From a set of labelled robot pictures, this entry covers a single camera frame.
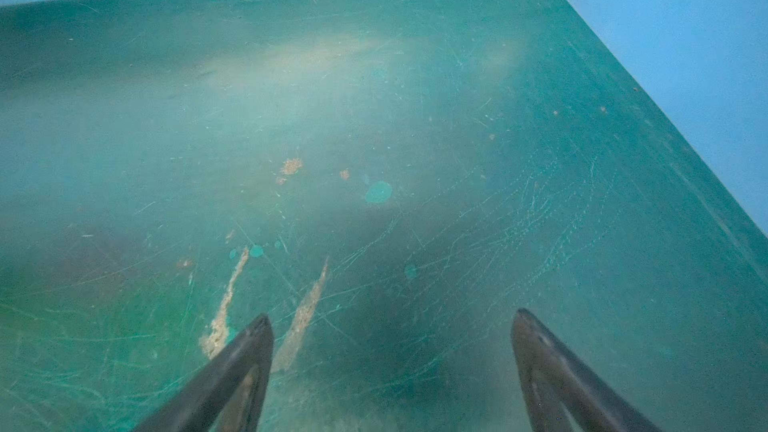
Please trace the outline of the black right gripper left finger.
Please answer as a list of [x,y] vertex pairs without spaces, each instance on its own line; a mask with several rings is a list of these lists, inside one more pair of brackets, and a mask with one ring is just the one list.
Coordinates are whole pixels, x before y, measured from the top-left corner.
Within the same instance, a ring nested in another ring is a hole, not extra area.
[[136,431],[255,431],[274,346],[266,314],[256,317]]

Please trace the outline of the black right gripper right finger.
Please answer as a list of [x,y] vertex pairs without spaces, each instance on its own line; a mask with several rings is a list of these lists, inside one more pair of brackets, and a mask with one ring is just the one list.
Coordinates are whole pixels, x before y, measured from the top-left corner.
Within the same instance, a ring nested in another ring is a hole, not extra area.
[[513,319],[521,391],[534,431],[570,431],[570,418],[584,431],[657,431],[573,353],[529,310]]

